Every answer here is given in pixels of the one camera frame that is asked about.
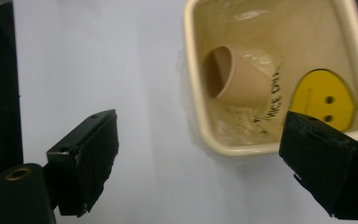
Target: yellow round sticker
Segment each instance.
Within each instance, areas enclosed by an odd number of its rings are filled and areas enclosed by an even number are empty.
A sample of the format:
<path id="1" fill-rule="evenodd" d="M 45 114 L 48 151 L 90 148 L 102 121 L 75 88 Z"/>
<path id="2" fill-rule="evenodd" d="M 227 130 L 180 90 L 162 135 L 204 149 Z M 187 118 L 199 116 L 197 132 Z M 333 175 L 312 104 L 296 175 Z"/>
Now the yellow round sticker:
<path id="1" fill-rule="evenodd" d="M 322 120 L 339 131 L 351 127 L 355 102 L 348 85 L 328 70 L 314 70 L 299 82 L 291 111 Z"/>

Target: plastic bin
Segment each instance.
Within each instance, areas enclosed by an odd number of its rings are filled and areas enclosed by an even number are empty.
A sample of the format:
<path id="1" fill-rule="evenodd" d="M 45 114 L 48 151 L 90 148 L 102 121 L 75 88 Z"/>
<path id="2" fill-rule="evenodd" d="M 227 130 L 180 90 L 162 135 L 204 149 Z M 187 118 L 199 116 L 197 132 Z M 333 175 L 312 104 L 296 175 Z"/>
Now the plastic bin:
<path id="1" fill-rule="evenodd" d="M 332 71 L 348 87 L 353 114 L 345 133 L 358 140 L 358 9 L 354 1 L 189 0 L 185 36 L 200 134 L 214 151 L 227 156 L 277 152 L 284 116 L 294 108 L 299 84 L 314 71 Z M 203 63 L 211 50 L 222 45 L 238 49 L 270 76 L 271 95 L 264 106 L 222 105 L 208 95 Z M 270 109 L 277 107 L 272 103 L 278 99 L 279 110 L 271 116 Z"/>

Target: beige plastic bin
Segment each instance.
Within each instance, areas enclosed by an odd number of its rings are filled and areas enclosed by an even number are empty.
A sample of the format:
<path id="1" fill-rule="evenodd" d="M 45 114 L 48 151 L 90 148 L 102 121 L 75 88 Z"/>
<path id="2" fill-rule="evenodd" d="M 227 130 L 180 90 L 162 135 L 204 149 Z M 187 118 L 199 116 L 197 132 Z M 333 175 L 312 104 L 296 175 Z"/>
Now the beige plastic bin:
<path id="1" fill-rule="evenodd" d="M 188 0 L 186 57 L 201 136 L 227 156 L 275 153 L 282 123 L 302 78 L 326 69 L 349 86 L 355 102 L 346 134 L 358 140 L 358 9 L 353 0 Z M 254 66 L 279 78 L 265 106 L 244 108 L 217 103 L 206 92 L 203 62 L 222 45 L 238 49 Z M 270 102 L 282 100 L 267 118 Z"/>

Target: white table surface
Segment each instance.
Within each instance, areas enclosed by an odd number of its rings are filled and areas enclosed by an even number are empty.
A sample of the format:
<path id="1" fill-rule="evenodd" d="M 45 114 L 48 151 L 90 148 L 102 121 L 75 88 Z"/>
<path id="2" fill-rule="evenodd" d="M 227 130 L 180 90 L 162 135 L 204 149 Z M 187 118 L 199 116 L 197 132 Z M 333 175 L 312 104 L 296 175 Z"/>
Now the white table surface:
<path id="1" fill-rule="evenodd" d="M 91 213 L 58 223 L 358 223 L 330 218 L 278 155 L 234 161 L 192 131 L 186 0 L 18 0 L 26 162 L 115 108 L 119 154 Z"/>

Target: paper cup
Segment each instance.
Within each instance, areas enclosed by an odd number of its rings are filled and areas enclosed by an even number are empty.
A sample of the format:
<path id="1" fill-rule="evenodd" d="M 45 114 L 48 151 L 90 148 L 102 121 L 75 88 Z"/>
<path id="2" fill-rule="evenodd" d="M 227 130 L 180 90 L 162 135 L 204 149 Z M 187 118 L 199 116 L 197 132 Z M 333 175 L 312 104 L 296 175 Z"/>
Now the paper cup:
<path id="1" fill-rule="evenodd" d="M 204 69 L 207 92 L 222 103 L 256 107 L 269 98 L 270 78 L 232 47 L 212 50 L 206 57 Z"/>

